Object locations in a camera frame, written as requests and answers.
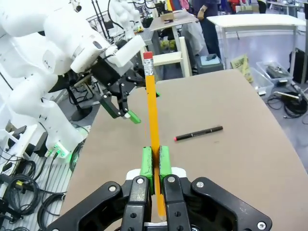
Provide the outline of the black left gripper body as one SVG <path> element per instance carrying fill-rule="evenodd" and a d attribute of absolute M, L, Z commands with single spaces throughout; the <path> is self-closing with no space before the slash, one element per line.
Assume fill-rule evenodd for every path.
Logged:
<path fill-rule="evenodd" d="M 124 84 L 124 92 L 126 93 L 130 93 L 135 87 L 142 86 L 142 76 L 131 66 L 132 63 L 129 63 L 118 68 L 101 58 L 92 66 L 92 75 L 113 96 L 120 96 L 122 84 Z"/>

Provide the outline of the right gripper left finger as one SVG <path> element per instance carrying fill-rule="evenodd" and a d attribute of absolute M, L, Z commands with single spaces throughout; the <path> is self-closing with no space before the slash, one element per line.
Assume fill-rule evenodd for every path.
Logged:
<path fill-rule="evenodd" d="M 153 161 L 151 147 L 143 147 L 140 174 L 123 185 L 108 181 L 56 221 L 49 231 L 103 231 L 117 220 L 120 230 L 142 231 L 151 217 Z"/>

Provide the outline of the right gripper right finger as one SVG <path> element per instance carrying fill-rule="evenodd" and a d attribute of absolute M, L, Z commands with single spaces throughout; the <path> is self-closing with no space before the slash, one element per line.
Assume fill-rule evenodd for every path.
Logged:
<path fill-rule="evenodd" d="M 172 172 L 169 148 L 159 149 L 159 175 L 170 231 L 269 231 L 270 217 L 206 177 Z"/>

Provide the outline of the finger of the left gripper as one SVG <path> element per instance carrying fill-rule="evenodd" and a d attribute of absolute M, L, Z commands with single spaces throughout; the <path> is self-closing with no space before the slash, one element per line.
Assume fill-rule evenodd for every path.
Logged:
<path fill-rule="evenodd" d="M 101 106 L 107 111 L 107 113 L 112 118 L 118 118 L 121 116 L 121 112 L 116 108 L 116 106 L 112 103 L 112 95 L 104 94 L 100 99 L 99 102 Z"/>
<path fill-rule="evenodd" d="M 134 124 L 141 123 L 141 119 L 128 107 L 128 92 L 124 83 L 119 84 L 120 100 L 118 100 L 119 107 L 124 113 L 124 118 L 130 119 Z"/>

